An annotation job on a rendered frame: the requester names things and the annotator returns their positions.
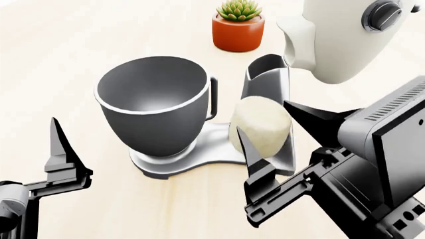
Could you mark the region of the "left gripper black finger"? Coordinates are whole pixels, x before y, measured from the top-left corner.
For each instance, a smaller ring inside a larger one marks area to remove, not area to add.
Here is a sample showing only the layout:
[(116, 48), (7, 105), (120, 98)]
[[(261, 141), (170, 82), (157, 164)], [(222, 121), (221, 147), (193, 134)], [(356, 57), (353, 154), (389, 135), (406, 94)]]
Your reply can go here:
[(93, 175), (93, 171), (85, 167), (71, 147), (55, 117), (50, 123), (50, 158), (44, 171), (48, 182), (79, 181), (86, 175)]

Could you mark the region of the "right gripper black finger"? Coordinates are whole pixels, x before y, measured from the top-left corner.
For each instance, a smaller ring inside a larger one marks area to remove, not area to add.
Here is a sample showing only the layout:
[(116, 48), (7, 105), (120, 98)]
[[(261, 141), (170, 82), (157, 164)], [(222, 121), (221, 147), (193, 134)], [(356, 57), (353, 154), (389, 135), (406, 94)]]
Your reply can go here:
[(244, 182), (245, 197), (246, 200), (259, 200), (279, 185), (275, 179), (276, 168), (261, 157), (240, 127), (236, 130), (248, 169), (248, 178)]
[(291, 101), (284, 101), (283, 107), (322, 147), (338, 148), (337, 134), (347, 117), (360, 109), (335, 113), (315, 109)]

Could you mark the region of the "white stand mixer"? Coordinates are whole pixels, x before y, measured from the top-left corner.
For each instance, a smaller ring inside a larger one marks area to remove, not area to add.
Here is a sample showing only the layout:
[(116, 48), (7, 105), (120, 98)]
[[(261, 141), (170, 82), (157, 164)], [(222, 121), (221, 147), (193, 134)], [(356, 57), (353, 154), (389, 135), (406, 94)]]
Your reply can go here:
[[(300, 15), (280, 17), (284, 55), (257, 58), (246, 69), (242, 97), (261, 96), (277, 103), (290, 97), (290, 69), (310, 71), (316, 79), (338, 84), (357, 75), (388, 44), (409, 13), (425, 0), (401, 0), (399, 20), (380, 33), (368, 33), (361, 24), (365, 9), (376, 0), (304, 0)], [(242, 165), (245, 158), (228, 139), (227, 123), (206, 123), (200, 135), (181, 153), (152, 157), (130, 151), (133, 164), (153, 179), (168, 179), (211, 163)]]

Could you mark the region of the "grey metal mixer bowl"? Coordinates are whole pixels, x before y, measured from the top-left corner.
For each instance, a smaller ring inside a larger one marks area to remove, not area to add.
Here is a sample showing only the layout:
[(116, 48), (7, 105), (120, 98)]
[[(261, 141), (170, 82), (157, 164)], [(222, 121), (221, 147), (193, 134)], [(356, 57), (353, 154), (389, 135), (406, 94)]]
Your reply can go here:
[(108, 71), (96, 101), (119, 139), (153, 157), (182, 152), (218, 111), (218, 80), (181, 57), (135, 59)]

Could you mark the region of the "grey mixer speed dial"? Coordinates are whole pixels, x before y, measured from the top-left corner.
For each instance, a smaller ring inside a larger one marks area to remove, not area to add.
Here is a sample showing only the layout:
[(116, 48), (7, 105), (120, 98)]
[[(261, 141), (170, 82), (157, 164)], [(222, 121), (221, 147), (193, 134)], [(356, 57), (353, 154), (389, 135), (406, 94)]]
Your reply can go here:
[(402, 12), (401, 0), (376, 0), (363, 12), (361, 24), (368, 33), (380, 33), (394, 25)]

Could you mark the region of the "orange terracotta plant pot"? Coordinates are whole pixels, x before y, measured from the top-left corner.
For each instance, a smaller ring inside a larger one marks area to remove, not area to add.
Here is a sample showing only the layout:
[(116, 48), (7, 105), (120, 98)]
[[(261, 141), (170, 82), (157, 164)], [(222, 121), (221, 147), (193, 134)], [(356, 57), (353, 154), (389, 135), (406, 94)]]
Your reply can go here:
[(225, 51), (252, 51), (262, 42), (264, 25), (263, 15), (249, 21), (227, 21), (215, 13), (212, 17), (212, 41), (216, 47)]

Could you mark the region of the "green succulent plant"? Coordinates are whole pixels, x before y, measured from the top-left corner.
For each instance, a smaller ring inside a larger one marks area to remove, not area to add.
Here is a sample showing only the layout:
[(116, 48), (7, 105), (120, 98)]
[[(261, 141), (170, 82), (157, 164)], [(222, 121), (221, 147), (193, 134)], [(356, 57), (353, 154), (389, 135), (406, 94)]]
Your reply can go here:
[(262, 13), (255, 0), (226, 0), (216, 11), (227, 21), (249, 21)]

